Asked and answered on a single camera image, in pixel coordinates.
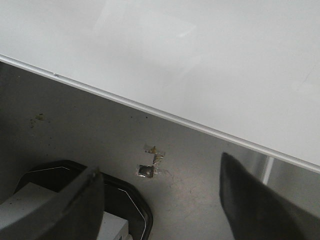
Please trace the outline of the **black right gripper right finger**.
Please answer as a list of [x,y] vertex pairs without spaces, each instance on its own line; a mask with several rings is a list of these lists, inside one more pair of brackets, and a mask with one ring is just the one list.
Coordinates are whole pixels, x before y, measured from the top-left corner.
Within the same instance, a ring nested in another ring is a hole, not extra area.
[[267,187],[223,152],[220,204],[236,240],[318,240],[320,219]]

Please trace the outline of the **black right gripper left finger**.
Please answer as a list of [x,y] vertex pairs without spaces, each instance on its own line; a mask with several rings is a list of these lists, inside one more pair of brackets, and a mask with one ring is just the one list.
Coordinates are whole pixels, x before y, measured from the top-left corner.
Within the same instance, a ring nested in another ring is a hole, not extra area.
[[2,240],[95,240],[104,212],[104,181],[87,167],[48,202],[0,229]]

